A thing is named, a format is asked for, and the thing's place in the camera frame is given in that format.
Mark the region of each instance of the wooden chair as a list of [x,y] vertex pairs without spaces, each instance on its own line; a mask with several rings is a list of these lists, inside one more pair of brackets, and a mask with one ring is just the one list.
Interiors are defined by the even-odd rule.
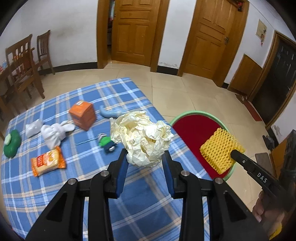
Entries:
[[1,137],[2,140],[5,139],[4,135],[1,132],[0,132],[0,137]]
[[52,67],[52,62],[49,56],[49,48],[48,48],[49,35],[50,35],[50,30],[48,30],[45,34],[37,36],[37,54],[38,54],[39,62],[36,63],[36,66],[37,68],[40,67],[43,70],[42,65],[48,62],[49,67],[52,70],[52,73],[55,74],[54,69]]
[[44,89],[41,79],[33,61],[31,39],[32,34],[5,49],[10,77],[14,81],[14,91],[17,93],[17,96],[20,98],[26,110],[28,110],[28,108],[25,103],[25,99],[22,96],[22,92],[26,90],[30,96],[30,92],[28,90],[28,86],[30,84],[34,83],[40,96],[43,99],[45,98],[43,95]]

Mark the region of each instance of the human hand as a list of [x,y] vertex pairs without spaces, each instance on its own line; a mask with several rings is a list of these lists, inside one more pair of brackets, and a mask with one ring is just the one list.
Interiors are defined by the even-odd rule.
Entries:
[[259,193],[259,198],[253,207],[252,214],[254,217],[257,219],[258,222],[261,222],[262,220],[262,215],[264,213],[264,216],[267,220],[274,220],[274,224],[272,225],[272,228],[269,230],[268,235],[272,235],[280,226],[283,218],[284,218],[284,212],[282,212],[279,209],[273,209],[273,210],[268,210],[264,212],[264,207],[262,204],[262,198],[264,197],[264,191],[261,191]]

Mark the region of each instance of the green sponge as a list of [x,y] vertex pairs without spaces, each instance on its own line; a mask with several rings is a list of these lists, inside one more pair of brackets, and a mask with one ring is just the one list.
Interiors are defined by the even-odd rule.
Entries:
[[15,157],[17,150],[22,143],[22,138],[17,130],[13,130],[5,137],[4,140],[4,155],[6,157]]

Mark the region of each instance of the cardboard box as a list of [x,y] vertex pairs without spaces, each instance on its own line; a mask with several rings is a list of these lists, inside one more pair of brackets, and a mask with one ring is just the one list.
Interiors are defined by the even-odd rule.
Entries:
[[93,104],[84,100],[80,100],[73,105],[69,110],[69,113],[75,125],[85,131],[88,131],[92,124],[96,121]]

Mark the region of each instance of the blue plastic pipe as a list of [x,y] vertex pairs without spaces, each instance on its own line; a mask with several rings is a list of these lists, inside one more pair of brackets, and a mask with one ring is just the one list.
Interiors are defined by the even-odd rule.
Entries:
[[125,109],[120,109],[120,110],[105,110],[104,106],[100,106],[100,112],[101,115],[105,118],[118,118],[121,115],[124,115],[127,113],[127,111]]

